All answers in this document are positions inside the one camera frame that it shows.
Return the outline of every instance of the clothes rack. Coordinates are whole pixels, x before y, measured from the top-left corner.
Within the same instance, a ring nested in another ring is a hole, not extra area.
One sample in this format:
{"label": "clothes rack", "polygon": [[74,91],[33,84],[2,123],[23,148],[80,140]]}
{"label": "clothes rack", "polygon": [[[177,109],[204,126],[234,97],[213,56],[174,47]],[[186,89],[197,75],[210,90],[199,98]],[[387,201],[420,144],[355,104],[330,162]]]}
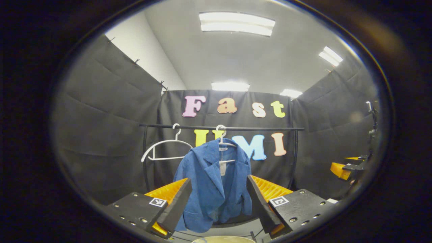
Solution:
{"label": "clothes rack", "polygon": [[[170,128],[172,129],[172,125],[162,125],[162,124],[140,124],[140,127],[144,127],[144,139],[143,139],[143,151],[146,151],[146,142],[147,142],[147,128]],[[210,126],[176,126],[176,128],[181,129],[201,129],[201,130],[216,130],[216,127]],[[303,131],[305,128],[235,128],[235,127],[224,127],[220,130],[226,131],[293,131],[294,132],[294,154],[293,154],[293,163],[292,163],[292,171],[291,178],[288,184],[288,189],[292,185],[292,180],[294,177],[295,165],[297,162],[297,147],[298,147],[298,131]],[[149,179],[147,178],[147,164],[143,163],[144,170],[144,180],[146,184],[146,189],[149,192]]]}

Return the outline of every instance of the white wall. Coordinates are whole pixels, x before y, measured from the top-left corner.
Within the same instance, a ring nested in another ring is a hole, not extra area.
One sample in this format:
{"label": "white wall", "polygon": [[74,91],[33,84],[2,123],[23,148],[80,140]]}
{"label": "white wall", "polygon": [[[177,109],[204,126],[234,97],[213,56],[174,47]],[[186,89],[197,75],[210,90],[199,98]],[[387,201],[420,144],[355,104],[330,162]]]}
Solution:
{"label": "white wall", "polygon": [[105,35],[156,80],[164,81],[168,90],[185,90],[186,86],[153,34],[144,12],[128,18]]}

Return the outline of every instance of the blue letter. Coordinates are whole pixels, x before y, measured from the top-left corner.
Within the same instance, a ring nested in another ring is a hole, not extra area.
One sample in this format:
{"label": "blue letter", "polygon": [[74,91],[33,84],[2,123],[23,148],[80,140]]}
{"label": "blue letter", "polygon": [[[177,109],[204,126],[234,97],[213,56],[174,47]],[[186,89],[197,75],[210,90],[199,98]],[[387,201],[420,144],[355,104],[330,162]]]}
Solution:
{"label": "blue letter", "polygon": [[265,160],[267,156],[264,154],[263,135],[255,135],[252,138],[251,144],[248,144],[243,136],[234,136],[232,140],[236,142],[248,155],[249,159],[254,153],[253,160]]}

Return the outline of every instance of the fluorescent light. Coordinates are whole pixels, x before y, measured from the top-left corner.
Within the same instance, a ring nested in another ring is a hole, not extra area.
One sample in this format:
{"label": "fluorescent light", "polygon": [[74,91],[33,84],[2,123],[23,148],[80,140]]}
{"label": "fluorescent light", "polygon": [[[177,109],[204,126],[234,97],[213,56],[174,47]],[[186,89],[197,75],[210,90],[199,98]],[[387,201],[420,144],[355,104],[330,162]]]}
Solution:
{"label": "fluorescent light", "polygon": [[251,85],[247,83],[239,83],[239,82],[217,82],[212,83],[213,90],[224,90],[224,91],[242,91],[246,92]]}
{"label": "fluorescent light", "polygon": [[280,93],[280,95],[282,95],[282,96],[289,96],[289,97],[291,97],[291,98],[297,98],[297,97],[299,97],[301,94],[303,94],[303,93],[300,92],[300,91],[290,90],[290,89],[284,89],[284,90]]}
{"label": "fluorescent light", "polygon": [[318,56],[322,57],[323,59],[325,59],[326,61],[328,61],[332,65],[334,65],[335,67],[337,67],[339,65],[338,61],[334,60],[329,54],[327,54],[325,52],[320,52],[320,54],[318,54]]}
{"label": "fluorescent light", "polygon": [[208,12],[199,14],[201,30],[247,32],[271,36],[275,21],[255,15],[232,12]]}
{"label": "fluorescent light", "polygon": [[338,54],[336,54],[336,52],[334,52],[332,49],[330,49],[328,46],[324,47],[324,52],[329,54],[337,62],[343,61],[343,59]]}

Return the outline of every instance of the black curtain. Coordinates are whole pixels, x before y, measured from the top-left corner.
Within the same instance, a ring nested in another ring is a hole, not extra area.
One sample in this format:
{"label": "black curtain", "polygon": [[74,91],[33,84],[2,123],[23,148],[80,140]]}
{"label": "black curtain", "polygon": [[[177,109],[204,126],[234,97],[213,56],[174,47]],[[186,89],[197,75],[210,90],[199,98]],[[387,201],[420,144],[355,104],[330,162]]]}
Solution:
{"label": "black curtain", "polygon": [[357,59],[346,57],[331,73],[293,100],[299,150],[294,184],[323,198],[340,199],[349,181],[330,171],[332,162],[368,154],[372,115],[366,101],[379,110],[373,78]]}
{"label": "black curtain", "polygon": [[[206,102],[202,104],[201,110],[197,112],[196,117],[183,117],[185,111],[186,100],[185,96],[205,96]],[[217,111],[219,106],[218,101],[223,98],[233,98],[237,111],[235,113],[220,114]],[[273,107],[270,104],[274,101],[279,101],[284,105],[282,112],[285,112],[285,117],[278,118],[273,112]],[[252,113],[252,103],[259,102],[264,105],[266,116],[264,118],[255,117]],[[289,97],[276,94],[258,93],[258,92],[228,92],[214,90],[177,90],[165,92],[158,108],[158,124],[173,125],[196,125],[196,126],[214,126],[222,124],[227,127],[292,127],[291,121],[291,100]],[[170,128],[148,128],[149,131],[156,131],[156,139],[147,141],[147,147],[152,144],[174,139],[178,129]],[[275,156],[275,143],[271,137],[273,133],[279,131],[228,131],[226,138],[231,139],[233,136],[244,136],[248,143],[251,142],[254,135],[264,135],[264,153],[267,156],[265,160],[253,160],[251,158],[252,174],[260,178],[269,180],[278,185],[287,187],[292,178],[293,170],[293,132],[283,132],[283,144],[286,150],[286,155]],[[195,147],[196,135],[194,130],[183,129],[178,139],[185,141]],[[206,141],[215,139],[214,133],[209,131],[206,135]],[[156,157],[178,157],[184,156],[189,151],[187,145],[179,145],[174,143],[161,144],[157,146]],[[148,174],[154,175],[152,188],[171,183],[174,174],[181,159],[176,160],[146,160]]]}
{"label": "black curtain", "polygon": [[102,204],[144,192],[143,129],[155,123],[159,83],[106,36],[96,39],[65,76],[52,112],[61,162]]}

